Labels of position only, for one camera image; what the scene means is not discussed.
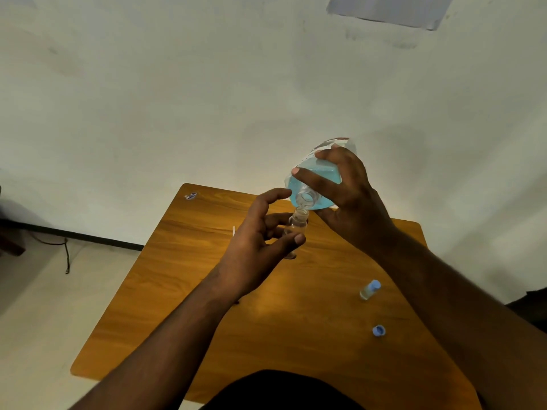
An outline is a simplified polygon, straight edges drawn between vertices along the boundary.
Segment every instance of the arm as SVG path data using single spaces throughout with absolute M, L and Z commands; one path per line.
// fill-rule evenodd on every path
M 219 264 L 152 334 L 72 408 L 178 409 L 224 314 L 256 289 L 273 268 L 305 242 L 283 236 L 291 213 L 271 214 L 269 204 L 291 195 L 275 188 L 256 198 Z M 266 240 L 276 237 L 271 245 Z
M 342 176 L 338 185 L 293 170 L 339 207 L 318 215 L 388 273 L 488 407 L 547 408 L 547 335 L 397 230 L 351 151 L 333 146 L 316 156 L 337 164 Z

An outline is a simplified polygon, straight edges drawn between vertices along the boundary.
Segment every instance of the table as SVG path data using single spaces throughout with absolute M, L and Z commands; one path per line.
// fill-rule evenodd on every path
M 191 193 L 193 199 L 186 199 Z M 102 379 L 215 266 L 255 196 L 184 184 L 72 365 Z M 292 212 L 289 201 L 270 212 Z M 418 223 L 394 220 L 421 243 Z M 317 377 L 368 410 L 480 409 L 475 391 L 386 273 L 310 215 L 307 242 L 233 306 L 213 338 L 187 400 L 271 368 Z M 362 301 L 372 279 L 379 292 Z M 382 324 L 386 335 L 372 328 Z

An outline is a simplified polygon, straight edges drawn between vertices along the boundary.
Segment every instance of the forearm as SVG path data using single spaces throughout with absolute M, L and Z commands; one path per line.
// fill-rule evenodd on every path
M 492 409 L 547 408 L 547 336 L 402 232 L 372 254 Z
M 215 330 L 237 299 L 214 271 L 74 409 L 178 408 Z

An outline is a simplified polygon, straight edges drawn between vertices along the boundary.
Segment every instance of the person's right arm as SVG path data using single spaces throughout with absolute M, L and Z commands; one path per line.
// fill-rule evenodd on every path
M 293 169 L 338 205 L 319 217 L 388 273 L 488 408 L 547 409 L 547 335 L 399 231 L 355 154 L 333 146 L 316 156 L 337 164 L 342 177 L 335 184 Z

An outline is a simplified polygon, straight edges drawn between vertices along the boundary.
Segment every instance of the black cable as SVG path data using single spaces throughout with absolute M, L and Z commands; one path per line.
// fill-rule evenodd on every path
M 63 243 L 50 243 L 48 241 L 43 241 L 41 239 L 39 239 L 38 237 L 36 237 L 32 232 L 28 232 L 33 239 L 39 241 L 40 243 L 43 243 L 43 244 L 47 244 L 49 246 L 64 246 L 65 247 L 65 252 L 67 254 L 67 270 L 65 271 L 65 275 L 68 275 L 70 273 L 70 255 L 68 254 L 68 246 L 67 246 L 67 243 L 68 243 L 68 239 L 65 237 L 65 241 Z

